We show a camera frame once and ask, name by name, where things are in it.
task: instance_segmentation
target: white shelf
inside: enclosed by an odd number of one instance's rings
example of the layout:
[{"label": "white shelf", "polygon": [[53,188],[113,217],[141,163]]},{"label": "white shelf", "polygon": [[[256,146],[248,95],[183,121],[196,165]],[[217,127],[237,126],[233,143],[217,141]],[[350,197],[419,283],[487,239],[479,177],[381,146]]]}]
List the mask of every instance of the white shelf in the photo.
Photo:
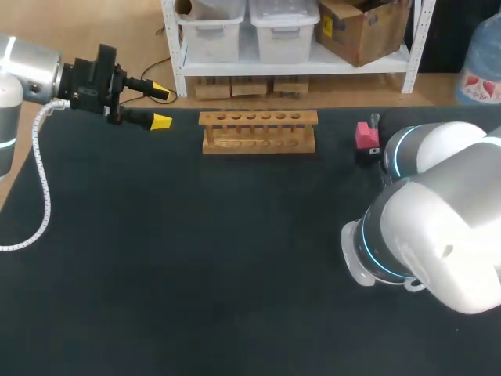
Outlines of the white shelf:
[{"label": "white shelf", "polygon": [[186,43],[179,42],[179,25],[175,21],[175,0],[161,0],[164,12],[165,34],[171,53],[175,87],[179,96],[187,96],[186,76],[279,76],[299,74],[354,74],[406,72],[403,93],[413,92],[421,56],[427,39],[431,17],[437,0],[414,0],[414,38],[409,50],[400,50],[378,61],[355,68],[317,42],[312,43],[311,58],[305,64],[263,64],[259,61],[255,31],[244,21],[240,38],[238,63],[195,63],[190,58]]},{"label": "white shelf", "polygon": [[185,76],[278,76],[299,74],[357,74],[406,72],[410,54],[405,45],[382,59],[355,68],[331,51],[312,41],[310,61],[303,64],[263,64],[259,60],[258,38],[251,27],[240,28],[240,61],[238,63],[195,63],[186,50],[181,72]]}]

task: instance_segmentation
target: cardboard box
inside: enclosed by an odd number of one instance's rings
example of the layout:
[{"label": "cardboard box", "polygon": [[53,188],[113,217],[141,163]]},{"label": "cardboard box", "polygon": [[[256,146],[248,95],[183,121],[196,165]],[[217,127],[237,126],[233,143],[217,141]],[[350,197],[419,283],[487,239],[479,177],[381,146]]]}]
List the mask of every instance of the cardboard box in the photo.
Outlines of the cardboard box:
[{"label": "cardboard box", "polygon": [[400,49],[412,0],[320,0],[317,41],[355,67]]}]

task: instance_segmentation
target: robotic arm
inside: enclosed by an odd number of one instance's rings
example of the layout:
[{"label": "robotic arm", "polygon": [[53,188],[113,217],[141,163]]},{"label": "robotic arm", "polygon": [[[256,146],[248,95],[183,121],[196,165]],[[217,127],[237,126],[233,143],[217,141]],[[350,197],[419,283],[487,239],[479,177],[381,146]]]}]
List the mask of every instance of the robotic arm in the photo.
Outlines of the robotic arm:
[{"label": "robotic arm", "polygon": [[128,77],[115,64],[116,57],[115,48],[100,45],[95,61],[76,59],[73,64],[62,64],[59,52],[0,34],[0,71],[19,80],[24,100],[47,104],[53,98],[66,99],[72,109],[105,114],[109,123],[128,121],[151,130],[162,119],[120,107],[120,94],[128,87],[167,99],[169,91],[151,80]]},{"label": "robotic arm", "polygon": [[396,133],[383,158],[393,183],[342,230],[355,280],[427,288],[461,313],[501,305],[499,161],[501,128],[485,135],[447,123]]},{"label": "robotic arm", "polygon": [[21,103],[26,100],[43,104],[34,120],[32,140],[45,202],[38,231],[21,243],[0,245],[0,251],[27,247],[49,224],[49,185],[38,146],[38,127],[45,115],[69,107],[102,114],[115,125],[127,121],[151,131],[170,127],[169,117],[120,106],[120,94],[126,87],[158,99],[167,99],[169,91],[151,80],[129,77],[115,64],[116,55],[116,49],[100,45],[95,61],[76,59],[73,64],[62,64],[58,52],[0,34],[0,181],[7,176],[13,162]]}]

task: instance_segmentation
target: floor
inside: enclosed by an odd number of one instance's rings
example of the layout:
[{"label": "floor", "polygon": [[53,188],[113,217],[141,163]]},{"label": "floor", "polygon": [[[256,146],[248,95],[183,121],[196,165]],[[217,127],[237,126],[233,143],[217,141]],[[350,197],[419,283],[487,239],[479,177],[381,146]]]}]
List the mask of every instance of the floor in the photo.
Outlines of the floor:
[{"label": "floor", "polygon": [[[39,43],[63,53],[65,62],[75,57],[94,60],[99,43],[117,48],[117,62],[133,76],[168,56],[160,0],[0,0],[0,32]],[[147,76],[167,88],[174,88],[169,63]],[[176,107],[214,108],[315,108],[364,106],[423,106],[452,104],[454,74],[422,74],[413,94],[400,93],[401,74],[364,74],[315,77],[312,93],[297,99],[237,99],[198,102],[179,99]],[[135,97],[125,92],[122,99]],[[134,107],[156,107],[148,99],[130,103]],[[31,148],[31,123],[38,111],[32,103],[23,105],[20,130],[11,176],[0,185],[0,204]]]}]

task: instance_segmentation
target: black table surface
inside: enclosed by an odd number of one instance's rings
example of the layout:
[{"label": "black table surface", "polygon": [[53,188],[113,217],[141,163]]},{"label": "black table surface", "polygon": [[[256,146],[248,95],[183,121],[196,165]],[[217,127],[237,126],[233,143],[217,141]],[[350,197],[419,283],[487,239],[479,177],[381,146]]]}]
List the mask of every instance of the black table surface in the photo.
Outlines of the black table surface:
[{"label": "black table surface", "polygon": [[[357,121],[321,110],[316,155],[204,156],[196,110],[168,132],[56,112],[41,132],[47,232],[0,254],[0,375],[472,375],[501,371],[501,309],[465,316],[429,292],[358,286],[341,227],[378,194]],[[390,110],[383,126],[500,125],[499,107]],[[2,244],[43,212],[29,156]]]}]

